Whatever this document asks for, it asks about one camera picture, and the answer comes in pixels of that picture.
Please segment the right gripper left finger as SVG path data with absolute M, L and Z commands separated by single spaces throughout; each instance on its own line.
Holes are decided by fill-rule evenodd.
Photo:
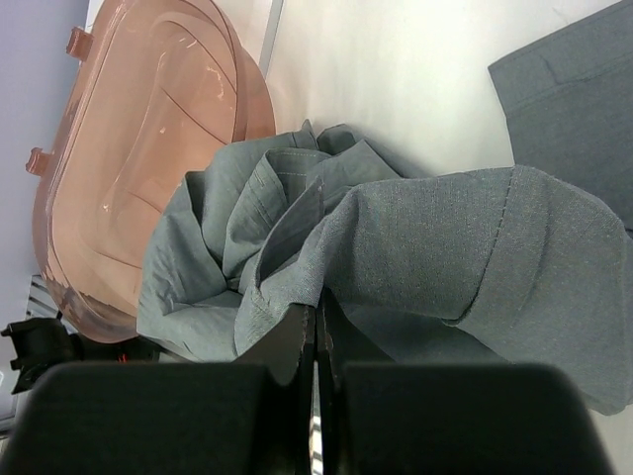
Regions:
M 36 385 L 5 474 L 306 474 L 315 311 L 231 363 L 76 363 Z

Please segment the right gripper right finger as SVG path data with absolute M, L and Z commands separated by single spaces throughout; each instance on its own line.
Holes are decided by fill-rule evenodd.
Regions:
M 609 474 L 584 402 L 534 364 L 398 364 L 330 292 L 316 309 L 326 474 Z

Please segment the grey shirt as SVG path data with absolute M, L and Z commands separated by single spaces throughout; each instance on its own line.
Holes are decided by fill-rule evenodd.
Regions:
M 136 328 L 231 361 L 324 290 L 394 359 L 539 362 L 632 402 L 632 5 L 494 63 L 514 163 L 432 176 L 339 125 L 221 148 L 146 249 Z

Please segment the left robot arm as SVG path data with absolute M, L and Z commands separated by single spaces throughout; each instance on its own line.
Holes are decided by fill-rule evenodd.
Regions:
M 80 361 L 157 361 L 161 352 L 157 344 L 139 336 L 102 343 L 79 332 L 69 333 L 57 318 L 32 318 L 11 323 L 1 331 L 1 336 L 10 338 L 16 351 L 10 366 L 19 375 L 12 395 L 31 390 L 55 365 Z

